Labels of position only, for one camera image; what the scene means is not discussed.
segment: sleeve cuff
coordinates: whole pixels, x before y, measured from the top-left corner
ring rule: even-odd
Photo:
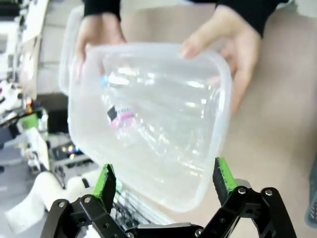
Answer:
[[[218,5],[230,7],[263,37],[269,16],[283,0],[219,0]]]
[[[84,17],[108,12],[120,19],[120,0],[84,0],[84,3]]]

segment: hand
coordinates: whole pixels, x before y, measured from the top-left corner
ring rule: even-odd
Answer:
[[[86,59],[86,46],[104,44],[123,44],[124,39],[120,21],[112,13],[86,16],[81,23],[76,44],[76,55],[83,63]]]
[[[220,54],[228,62],[234,78],[231,112],[235,114],[259,59],[259,33],[234,10],[219,5],[212,18],[183,43],[181,55],[185,59],[193,58],[220,38],[227,39]]]

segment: white tube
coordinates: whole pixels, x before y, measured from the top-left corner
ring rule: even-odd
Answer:
[[[66,189],[63,189],[53,174],[49,172],[40,173],[33,184],[28,196],[18,205],[5,213],[8,225],[13,233],[18,234],[39,222],[45,213],[50,210],[53,202],[57,199],[75,201],[84,191],[85,186],[82,178],[90,185],[95,185],[100,169],[83,174],[81,177],[73,177]]]

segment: bottle label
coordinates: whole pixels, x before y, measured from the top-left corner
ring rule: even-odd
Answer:
[[[114,129],[130,126],[135,117],[131,107],[116,108],[113,106],[107,114],[110,126]]]

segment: table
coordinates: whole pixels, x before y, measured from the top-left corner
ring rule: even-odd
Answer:
[[[129,42],[177,42],[189,36],[213,12],[213,6],[176,6],[139,11],[123,17]],[[236,178],[260,191],[279,189],[298,237],[317,231],[304,223],[308,176],[317,144],[317,21],[279,11],[267,24],[262,57],[239,115],[234,117],[222,155]],[[176,214],[177,222],[205,225],[219,208],[213,184],[202,204]],[[257,237],[251,221],[242,220],[233,238]]]

